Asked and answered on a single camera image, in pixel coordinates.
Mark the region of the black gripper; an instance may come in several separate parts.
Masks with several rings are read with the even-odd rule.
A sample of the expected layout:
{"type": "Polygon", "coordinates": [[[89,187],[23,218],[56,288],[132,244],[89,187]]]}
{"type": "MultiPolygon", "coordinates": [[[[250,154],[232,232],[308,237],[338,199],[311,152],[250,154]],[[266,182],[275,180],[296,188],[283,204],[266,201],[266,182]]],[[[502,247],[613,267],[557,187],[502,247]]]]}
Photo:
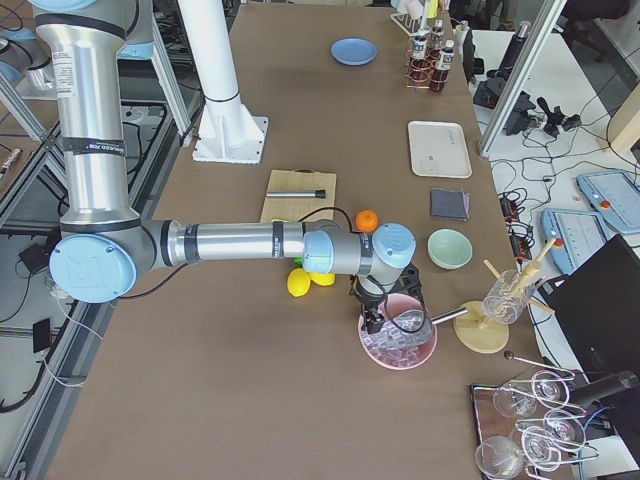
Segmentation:
{"type": "Polygon", "coordinates": [[[361,314],[368,334],[379,333],[385,322],[379,307],[395,287],[395,282],[381,283],[374,277],[357,278],[357,299],[361,304],[361,314]]]}

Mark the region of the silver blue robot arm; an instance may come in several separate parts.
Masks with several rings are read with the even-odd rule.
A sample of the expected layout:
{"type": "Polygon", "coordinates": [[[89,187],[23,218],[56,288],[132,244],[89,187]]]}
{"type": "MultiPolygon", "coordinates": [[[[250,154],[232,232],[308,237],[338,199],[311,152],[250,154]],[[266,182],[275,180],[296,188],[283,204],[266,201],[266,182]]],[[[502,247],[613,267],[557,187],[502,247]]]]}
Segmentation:
{"type": "Polygon", "coordinates": [[[397,223],[361,233],[324,219],[144,222],[129,199],[117,60],[130,47],[152,49],[151,4],[37,1],[33,8],[37,33],[51,50],[69,196],[49,265],[70,296],[87,303],[118,299],[162,267],[296,257],[309,272],[351,277],[370,333],[388,320],[393,293],[420,296],[416,241],[397,223]]]}

